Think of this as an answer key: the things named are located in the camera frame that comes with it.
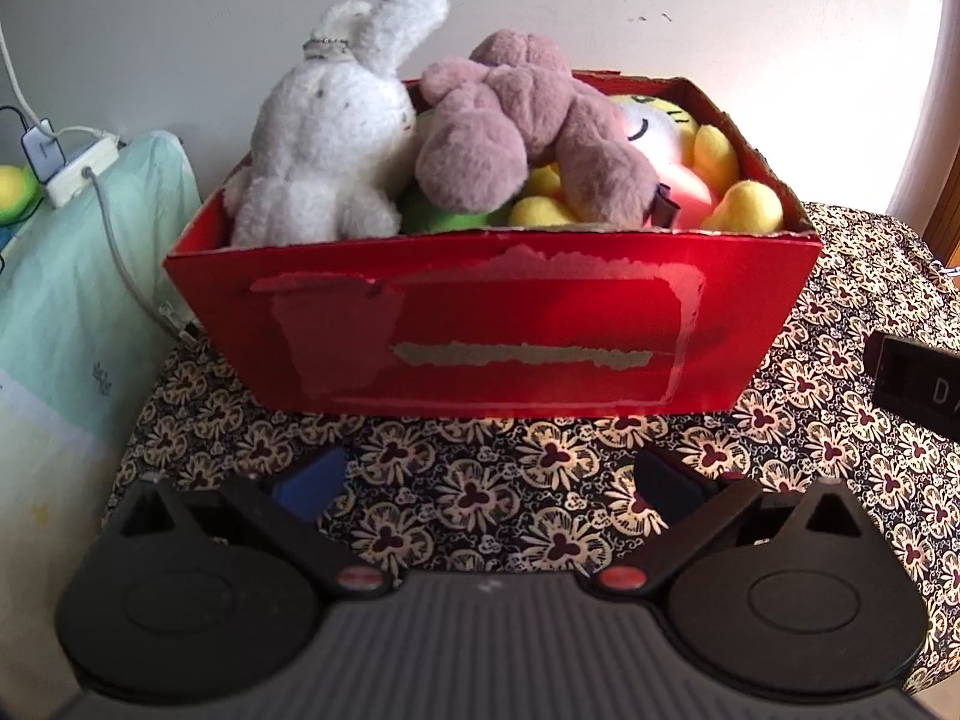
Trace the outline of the red cardboard box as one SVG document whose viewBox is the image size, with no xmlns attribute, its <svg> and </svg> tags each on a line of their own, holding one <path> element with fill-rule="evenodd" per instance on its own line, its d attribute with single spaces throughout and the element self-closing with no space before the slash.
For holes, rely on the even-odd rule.
<svg viewBox="0 0 960 720">
<path fill-rule="evenodd" d="M 822 242 L 788 187 L 770 236 L 472 229 L 236 249 L 218 199 L 167 254 L 270 410 L 425 418 L 731 408 Z"/>
</svg>

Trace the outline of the green bean plush toy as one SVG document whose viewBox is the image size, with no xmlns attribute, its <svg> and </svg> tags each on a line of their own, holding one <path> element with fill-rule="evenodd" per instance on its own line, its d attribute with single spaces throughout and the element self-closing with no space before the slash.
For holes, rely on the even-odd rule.
<svg viewBox="0 0 960 720">
<path fill-rule="evenodd" d="M 503 219 L 527 176 L 516 127 L 493 109 L 421 115 L 412 187 L 400 200 L 405 232 L 488 226 Z"/>
</svg>

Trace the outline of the white rabbit plush toy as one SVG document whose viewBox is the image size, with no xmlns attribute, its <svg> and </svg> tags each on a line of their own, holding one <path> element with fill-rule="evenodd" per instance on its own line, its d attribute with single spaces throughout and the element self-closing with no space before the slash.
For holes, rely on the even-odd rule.
<svg viewBox="0 0 960 720">
<path fill-rule="evenodd" d="M 449 0 L 345 0 L 268 93 L 249 166 L 223 186 L 238 249 L 392 238 L 412 178 L 416 112 L 398 69 L 446 20 Z"/>
</svg>

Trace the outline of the pink teddy bear plush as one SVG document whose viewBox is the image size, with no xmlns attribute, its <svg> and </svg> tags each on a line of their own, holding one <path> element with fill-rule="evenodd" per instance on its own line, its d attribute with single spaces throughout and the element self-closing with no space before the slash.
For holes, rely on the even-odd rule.
<svg viewBox="0 0 960 720">
<path fill-rule="evenodd" d="M 612 99 L 578 80 L 550 37 L 500 29 L 469 57 L 421 73 L 430 125 L 415 179 L 433 205 L 480 215 L 516 197 L 536 167 L 560 169 L 566 203 L 585 223 L 638 229 L 659 182 Z"/>
</svg>

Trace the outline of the floral patterned tablecloth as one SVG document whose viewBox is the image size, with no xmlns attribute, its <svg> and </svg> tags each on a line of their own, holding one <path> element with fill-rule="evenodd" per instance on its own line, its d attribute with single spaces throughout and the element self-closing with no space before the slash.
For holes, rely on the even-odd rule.
<svg viewBox="0 0 960 720">
<path fill-rule="evenodd" d="M 807 286 L 726 413 L 599 419 L 416 419 L 265 410 L 206 344 L 167 358 L 114 493 L 145 473 L 210 489 L 340 445 L 342 497 L 320 528 L 387 571 L 599 569 L 659 533 L 636 494 L 649 444 L 697 472 L 739 472 L 775 493 L 844 479 L 928 605 L 910 683 L 958 668 L 958 447 L 872 403 L 864 344 L 896 333 L 958 343 L 958 293 L 901 221 L 812 206 L 823 241 Z"/>
</svg>

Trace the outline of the wooden door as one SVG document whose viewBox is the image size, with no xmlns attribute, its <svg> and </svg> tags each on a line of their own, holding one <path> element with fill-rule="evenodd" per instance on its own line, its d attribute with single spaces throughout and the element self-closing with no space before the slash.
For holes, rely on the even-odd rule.
<svg viewBox="0 0 960 720">
<path fill-rule="evenodd" d="M 960 151 L 955 153 L 944 188 L 940 190 L 923 239 L 941 259 L 950 259 L 960 238 Z"/>
</svg>

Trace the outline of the light green bed sheet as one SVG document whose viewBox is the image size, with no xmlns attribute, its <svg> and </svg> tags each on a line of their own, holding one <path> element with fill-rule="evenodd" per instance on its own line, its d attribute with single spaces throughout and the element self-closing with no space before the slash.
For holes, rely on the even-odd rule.
<svg viewBox="0 0 960 720">
<path fill-rule="evenodd" d="M 178 138 L 135 138 L 64 208 L 44 206 L 5 250 L 2 458 L 114 475 L 176 340 L 163 270 L 200 206 Z"/>
</svg>

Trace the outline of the yellow tiger plush toy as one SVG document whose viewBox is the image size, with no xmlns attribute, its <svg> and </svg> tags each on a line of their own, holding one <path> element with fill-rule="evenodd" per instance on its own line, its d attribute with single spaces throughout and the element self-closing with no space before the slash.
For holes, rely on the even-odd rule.
<svg viewBox="0 0 960 720">
<path fill-rule="evenodd" d="M 558 164 L 573 220 L 643 226 L 661 185 L 680 206 L 681 227 L 771 232 L 781 206 L 769 188 L 740 177 L 718 127 L 659 98 L 613 96 L 547 75 L 496 91 L 526 149 L 527 171 Z"/>
</svg>

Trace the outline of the white power strip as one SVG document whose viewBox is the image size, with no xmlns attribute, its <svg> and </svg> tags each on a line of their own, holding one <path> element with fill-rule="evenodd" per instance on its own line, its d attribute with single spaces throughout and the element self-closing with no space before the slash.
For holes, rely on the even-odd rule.
<svg viewBox="0 0 960 720">
<path fill-rule="evenodd" d="M 86 171 L 93 172 L 94 176 L 103 174 L 121 156 L 119 140 L 112 137 L 99 138 L 71 156 L 64 167 L 60 167 L 46 184 L 47 201 L 53 208 L 64 208 L 76 193 L 82 192 L 89 181 L 85 177 Z"/>
</svg>

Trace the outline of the yellow green plush toy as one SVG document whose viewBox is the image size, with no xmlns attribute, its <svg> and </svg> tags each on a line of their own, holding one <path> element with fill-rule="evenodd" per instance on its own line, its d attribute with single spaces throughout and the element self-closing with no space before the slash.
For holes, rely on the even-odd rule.
<svg viewBox="0 0 960 720">
<path fill-rule="evenodd" d="M 39 192 L 34 172 L 29 166 L 0 166 L 0 224 L 16 223 L 26 213 Z"/>
</svg>

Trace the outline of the grey phone charger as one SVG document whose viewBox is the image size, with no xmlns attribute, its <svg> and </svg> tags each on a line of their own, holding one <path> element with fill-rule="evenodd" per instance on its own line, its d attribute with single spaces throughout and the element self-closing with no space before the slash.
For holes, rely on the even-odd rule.
<svg viewBox="0 0 960 720">
<path fill-rule="evenodd" d="M 62 145 L 57 138 L 50 136 L 52 132 L 52 122 L 43 119 L 39 124 L 30 125 L 21 135 L 21 148 L 25 152 L 32 174 L 37 182 L 43 185 L 53 176 L 57 176 L 67 164 Z"/>
</svg>

